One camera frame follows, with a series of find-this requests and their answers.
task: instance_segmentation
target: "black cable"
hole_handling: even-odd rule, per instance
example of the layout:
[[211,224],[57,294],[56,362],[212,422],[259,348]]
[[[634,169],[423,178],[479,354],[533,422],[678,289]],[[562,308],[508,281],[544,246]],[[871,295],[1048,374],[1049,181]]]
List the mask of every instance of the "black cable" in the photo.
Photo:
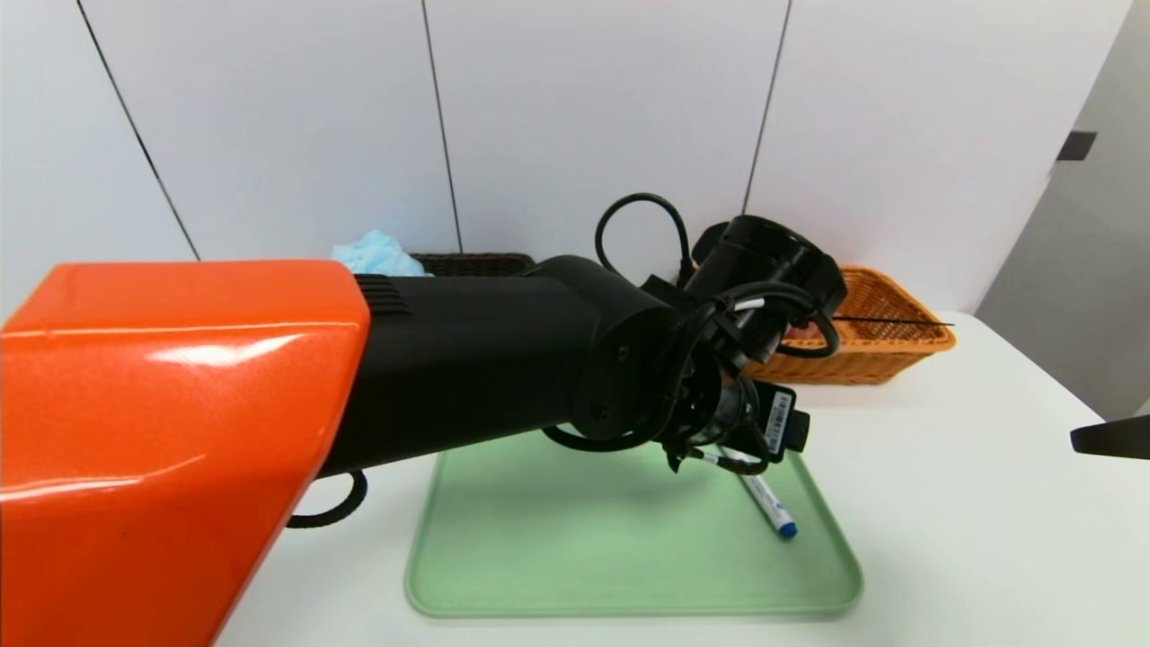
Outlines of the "black cable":
[[607,210],[603,211],[599,217],[599,224],[595,228],[595,253],[599,256],[599,263],[601,263],[610,271],[619,274],[614,264],[607,260],[607,253],[603,249],[603,232],[607,228],[607,221],[611,216],[615,215],[615,211],[623,208],[631,202],[654,202],[662,207],[667,211],[667,215],[675,222],[675,231],[678,232],[678,280],[677,285],[682,287],[687,284],[687,280],[695,274],[695,263],[691,261],[691,242],[687,237],[687,225],[683,224],[683,216],[678,215],[678,209],[675,205],[667,201],[662,195],[657,195],[654,193],[631,193],[615,200],[615,203],[607,207]]
[[320,513],[319,515],[292,515],[288,519],[289,529],[317,529],[321,526],[330,526],[336,522],[340,522],[347,518],[348,515],[355,511],[367,499],[367,477],[363,476],[363,470],[355,470],[354,472],[347,472],[352,477],[352,491],[347,493],[347,498],[344,499],[339,506],[336,506],[327,513]]

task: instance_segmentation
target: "white wall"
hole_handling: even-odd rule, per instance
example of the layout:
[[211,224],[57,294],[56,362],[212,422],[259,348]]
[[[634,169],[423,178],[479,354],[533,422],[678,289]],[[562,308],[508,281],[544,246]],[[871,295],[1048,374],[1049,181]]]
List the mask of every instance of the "white wall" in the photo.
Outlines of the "white wall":
[[[636,191],[693,237],[738,215],[785,0],[429,0],[467,251],[595,257],[595,225]],[[670,275],[658,207],[607,229],[628,277]]]
[[1150,394],[1150,3],[1132,7],[1078,126],[1094,148],[1059,162],[979,317],[1126,418]]
[[973,310],[1129,0],[795,0],[749,211]]
[[420,0],[83,0],[205,259],[459,251]]
[[192,259],[76,2],[2,11],[2,317],[57,262]]

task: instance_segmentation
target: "dark wicker basket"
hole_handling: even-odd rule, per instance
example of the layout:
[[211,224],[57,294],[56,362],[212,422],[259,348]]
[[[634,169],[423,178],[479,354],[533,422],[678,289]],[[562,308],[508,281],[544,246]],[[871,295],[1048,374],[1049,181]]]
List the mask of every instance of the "dark wicker basket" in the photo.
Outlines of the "dark wicker basket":
[[436,276],[514,276],[535,261],[527,254],[412,254]]

